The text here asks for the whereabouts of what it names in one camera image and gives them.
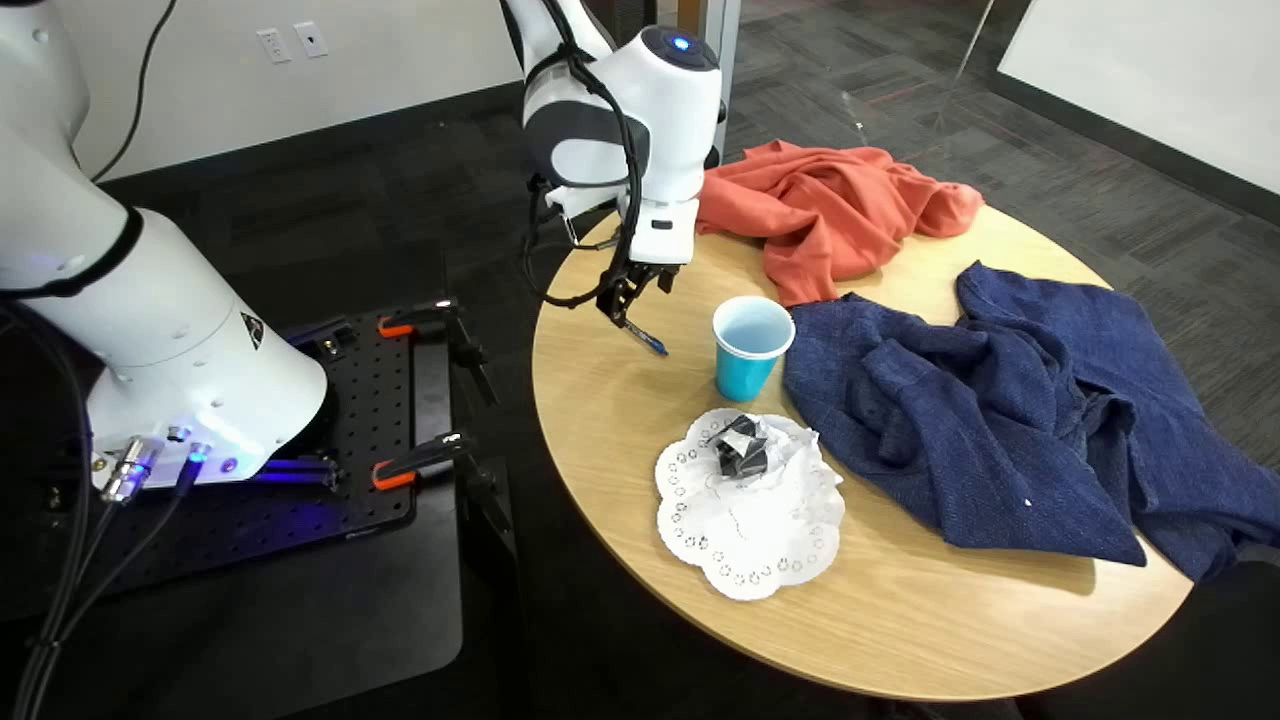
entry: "white wall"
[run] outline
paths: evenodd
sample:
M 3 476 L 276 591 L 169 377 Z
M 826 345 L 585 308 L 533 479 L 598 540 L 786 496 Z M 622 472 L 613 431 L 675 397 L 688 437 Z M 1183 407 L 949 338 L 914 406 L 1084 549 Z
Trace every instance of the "white wall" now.
M 52 0 L 86 77 L 75 155 L 95 172 L 124 139 L 135 70 L 163 0 Z M 291 38 L 314 19 L 323 62 Z M 256 32 L 280 28 L 287 65 Z M 220 155 L 517 81 L 498 0 L 178 0 L 150 73 L 146 112 L 110 177 Z
M 1001 73 L 1280 194 L 1280 0 L 1030 0 Z

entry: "clamp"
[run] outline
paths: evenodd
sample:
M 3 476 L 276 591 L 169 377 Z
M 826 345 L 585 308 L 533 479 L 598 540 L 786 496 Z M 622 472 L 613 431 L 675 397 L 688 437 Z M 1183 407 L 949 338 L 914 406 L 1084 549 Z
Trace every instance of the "clamp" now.
M 464 308 L 452 295 L 391 308 L 376 320 L 376 333 L 385 341 L 445 341 L 449 364 L 458 364 L 476 377 L 481 397 L 494 406 L 490 377 L 488 377 L 488 353 L 476 345 L 476 338 L 464 325 Z
M 438 431 L 399 458 L 373 463 L 369 479 L 376 493 L 415 487 L 421 479 L 449 476 L 464 449 L 464 431 Z

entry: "paper cup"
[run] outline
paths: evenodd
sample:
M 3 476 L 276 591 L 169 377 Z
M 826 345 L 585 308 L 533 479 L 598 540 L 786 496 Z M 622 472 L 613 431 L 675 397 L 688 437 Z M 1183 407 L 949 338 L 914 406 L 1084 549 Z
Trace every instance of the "paper cup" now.
M 714 389 L 733 406 L 762 393 L 775 361 L 794 341 L 794 320 L 767 295 L 733 295 L 711 315 L 714 333 Z

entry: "black cable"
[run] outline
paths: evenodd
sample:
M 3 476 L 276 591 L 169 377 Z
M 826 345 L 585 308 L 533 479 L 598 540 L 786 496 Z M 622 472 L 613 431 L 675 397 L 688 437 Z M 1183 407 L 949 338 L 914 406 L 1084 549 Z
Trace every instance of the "black cable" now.
M 86 442 L 86 411 L 85 411 L 85 389 L 78 389 L 78 377 L 63 353 L 63 341 L 26 308 L 20 304 L 3 304 L 6 315 L 24 329 L 33 329 L 41 353 L 47 358 L 47 364 L 58 372 L 63 389 L 67 389 L 67 406 L 70 406 L 70 416 L 75 416 L 75 507 L 70 507 L 70 538 L 67 538 L 67 553 L 63 553 L 63 569 L 58 569 L 58 579 L 56 579 L 56 591 L 47 599 L 47 617 L 41 625 L 41 635 L 34 635 L 34 649 L 24 665 L 24 677 L 20 677 L 20 689 L 17 689 L 17 709 L 13 715 L 17 720 L 26 720 L 33 712 L 33 694 L 41 689 L 44 674 L 52 669 L 52 658 L 58 652 L 58 625 L 70 607 L 70 595 L 75 595 L 75 577 L 78 569 L 91 561 L 86 556 L 86 520 L 91 520 L 91 442 Z
M 561 49 L 564 49 L 561 62 L 568 65 L 568 73 L 572 73 L 593 97 L 598 97 L 598 102 L 606 105 L 606 112 L 613 112 L 613 120 L 616 120 L 616 136 L 620 136 L 620 146 L 622 146 L 622 163 L 626 163 L 626 209 L 622 209 L 622 220 L 620 220 L 620 228 L 616 228 L 616 254 L 613 254 L 613 265 L 605 267 L 598 283 L 586 290 L 586 292 L 580 292 L 580 295 L 548 295 L 548 292 L 544 292 L 548 304 L 555 304 L 555 308 L 577 308 L 577 304 L 598 295 L 598 290 L 605 290 L 606 279 L 620 279 L 620 277 L 622 277 L 622 265 L 626 265 L 632 240 L 637 240 L 637 224 L 639 224 L 639 153 L 637 153 L 637 136 L 626 134 L 626 112 L 622 112 L 620 102 L 598 85 L 598 77 L 585 65 L 585 49 L 577 44 L 564 9 L 553 4 L 553 0 L 544 0 L 544 9 L 548 9 L 553 23 L 555 23 L 555 32 L 561 32 Z
M 193 493 L 198 476 L 198 463 L 183 463 L 183 472 L 176 476 L 171 485 L 171 496 L 169 503 L 158 507 L 158 518 L 150 520 L 150 529 L 85 591 L 85 599 L 75 605 L 75 612 L 63 619 L 63 630 L 41 635 L 41 665 L 34 665 L 34 677 L 26 679 L 24 677 L 24 697 L 20 697 L 20 709 L 13 712 L 17 720 L 34 720 L 41 709 L 44 709 L 44 697 L 47 697 L 47 683 L 52 683 L 52 669 L 67 644 L 67 635 L 78 630 L 78 619 L 95 607 L 95 599 L 154 546 L 154 538 L 169 529 L 169 520 L 176 518 L 178 499 Z M 110 503 L 104 507 L 100 518 L 100 529 L 95 529 L 95 540 L 104 540 L 108 532 L 108 520 L 110 520 Z
M 520 236 L 520 277 L 524 277 L 524 292 L 544 301 L 544 304 L 568 304 L 564 295 L 553 295 L 548 292 L 548 274 L 553 265 L 561 265 L 568 254 L 606 254 L 616 243 L 616 236 L 605 236 L 605 240 L 572 240 L 572 228 L 564 220 L 564 209 L 553 205 L 544 209 L 541 194 L 533 190 L 529 194 L 529 234 Z
M 143 62 L 140 62 L 140 70 L 135 70 L 135 94 L 132 94 L 128 134 L 124 134 L 116 155 L 110 155 L 100 172 L 91 172 L 95 183 L 100 183 L 100 182 L 119 163 L 119 155 L 132 150 L 132 136 L 135 136 L 135 127 L 140 127 L 140 120 L 143 120 L 143 105 L 146 105 L 150 53 L 154 53 L 154 40 L 158 40 L 158 32 L 163 32 L 163 23 L 169 23 L 171 12 L 176 12 L 176 0 L 163 4 L 158 19 L 154 19 L 154 28 L 150 28 L 150 38 L 146 38 Z
M 86 617 L 86 607 L 154 546 L 154 538 L 169 529 L 183 496 L 197 487 L 197 476 L 198 476 L 198 463 L 189 460 L 150 529 L 91 583 L 91 591 L 85 591 L 78 607 L 67 617 L 63 635 L 70 635 Z

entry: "gray floor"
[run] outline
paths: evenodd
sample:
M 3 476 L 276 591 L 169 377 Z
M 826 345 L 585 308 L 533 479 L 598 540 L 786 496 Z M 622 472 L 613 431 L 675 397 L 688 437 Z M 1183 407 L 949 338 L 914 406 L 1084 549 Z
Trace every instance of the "gray floor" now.
M 881 146 L 933 177 L 975 183 L 995 209 L 1054 236 L 1153 312 L 1221 431 L 1280 470 L 1280 228 L 990 94 L 1007 18 L 969 77 L 981 0 L 742 4 L 726 161 L 758 139 Z M 626 579 L 561 493 L 529 397 L 533 283 L 517 97 L 438 105 L 305 139 L 154 172 L 116 190 L 171 213 L 246 301 L 295 315 L 373 308 L 445 283 L 490 353 L 498 406 L 467 377 L 454 416 L 505 458 L 520 532 L 529 712 L 520 715 L 1277 715 L 1280 579 L 1239 569 L 1110 674 L 1017 703 L 914 709 L 811 689 L 699 635 Z M 256 283 L 273 267 L 330 292 Z M 505 599 L 473 577 L 473 635 L 445 677 L 306 715 L 494 715 Z

